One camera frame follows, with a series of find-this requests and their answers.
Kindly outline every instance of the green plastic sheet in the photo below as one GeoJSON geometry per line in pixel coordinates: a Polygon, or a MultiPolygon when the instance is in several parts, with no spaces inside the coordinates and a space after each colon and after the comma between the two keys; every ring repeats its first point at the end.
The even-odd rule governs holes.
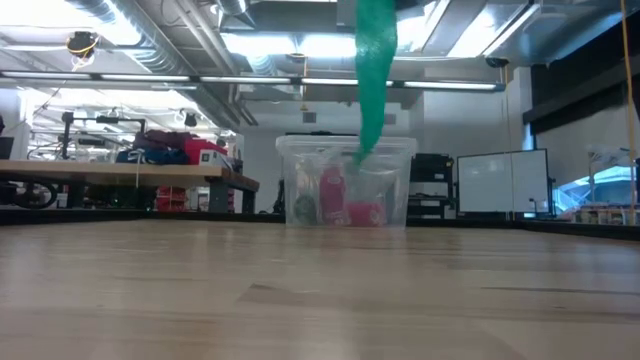
{"type": "Polygon", "coordinates": [[[386,81],[393,62],[398,35],[394,0],[358,0],[356,23],[356,75],[360,91],[360,164],[382,134],[386,81]]]}

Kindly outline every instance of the wheel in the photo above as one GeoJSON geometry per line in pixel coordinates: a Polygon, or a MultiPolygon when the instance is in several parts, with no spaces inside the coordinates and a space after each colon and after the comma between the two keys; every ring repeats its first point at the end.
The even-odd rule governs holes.
{"type": "Polygon", "coordinates": [[[49,206],[53,205],[56,200],[58,200],[58,191],[53,186],[53,184],[34,181],[27,184],[27,190],[15,196],[15,204],[20,206],[21,208],[30,209],[30,210],[41,210],[46,209],[49,206]],[[35,192],[35,185],[38,184],[45,189],[47,189],[51,193],[51,197],[47,202],[42,202],[42,197],[40,193],[35,192]]]}

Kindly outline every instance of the wooden workbench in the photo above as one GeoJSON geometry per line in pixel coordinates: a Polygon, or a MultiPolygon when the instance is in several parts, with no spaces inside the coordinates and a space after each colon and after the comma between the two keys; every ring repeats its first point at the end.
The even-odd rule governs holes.
{"type": "Polygon", "coordinates": [[[0,228],[3,359],[637,360],[640,246],[171,220],[0,228]]]}
{"type": "Polygon", "coordinates": [[[212,198],[220,198],[220,201],[209,202],[209,209],[212,212],[227,211],[226,194],[229,188],[244,192],[244,212],[245,200],[251,200],[253,197],[252,202],[255,202],[255,193],[260,188],[257,181],[218,166],[0,160],[0,175],[5,178],[13,175],[20,178],[36,177],[50,181],[82,182],[96,185],[135,186],[138,184],[139,186],[182,188],[206,186],[210,188],[212,198]]]}

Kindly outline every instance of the white board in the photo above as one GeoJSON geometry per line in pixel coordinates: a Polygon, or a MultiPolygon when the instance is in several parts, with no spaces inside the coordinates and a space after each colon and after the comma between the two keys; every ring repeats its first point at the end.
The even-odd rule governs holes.
{"type": "Polygon", "coordinates": [[[459,157],[458,184],[460,212],[548,212],[545,150],[459,157]]]}

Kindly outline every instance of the clear plastic bin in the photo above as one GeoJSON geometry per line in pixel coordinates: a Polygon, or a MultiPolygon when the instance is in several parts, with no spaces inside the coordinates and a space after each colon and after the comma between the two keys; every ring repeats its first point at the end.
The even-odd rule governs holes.
{"type": "Polygon", "coordinates": [[[404,227],[417,143],[381,138],[356,166],[352,136],[282,136],[287,225],[404,227]]]}

